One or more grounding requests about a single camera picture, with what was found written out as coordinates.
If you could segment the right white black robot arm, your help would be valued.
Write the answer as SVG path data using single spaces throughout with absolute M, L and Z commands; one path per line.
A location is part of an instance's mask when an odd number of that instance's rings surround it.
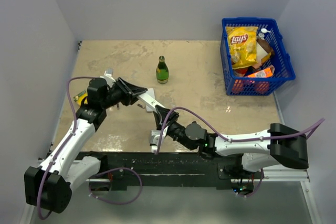
M 306 135 L 280 123 L 272 123 L 269 129 L 253 134 L 224 135 L 209 133 L 195 121 L 182 126 L 177 121 L 178 113 L 159 105 L 155 106 L 154 118 L 160 131 L 155 146 L 160 147 L 169 136 L 187 149 L 197 150 L 204 159 L 240 154 L 241 161 L 234 165 L 239 178 L 277 164 L 291 169 L 309 167 Z

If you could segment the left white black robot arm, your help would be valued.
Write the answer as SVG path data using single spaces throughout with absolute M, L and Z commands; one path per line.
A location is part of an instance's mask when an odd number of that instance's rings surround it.
M 24 173 L 26 202 L 37 208 L 41 220 L 48 213 L 62 213 L 72 193 L 88 178 L 103 178 L 126 167 L 109 169 L 107 159 L 86 156 L 78 164 L 74 160 L 84 144 L 95 134 L 107 116 L 107 109 L 119 103 L 133 105 L 147 88 L 138 87 L 121 78 L 104 76 L 92 78 L 87 87 L 86 101 L 73 110 L 73 122 L 59 145 L 38 167 L 28 167 Z

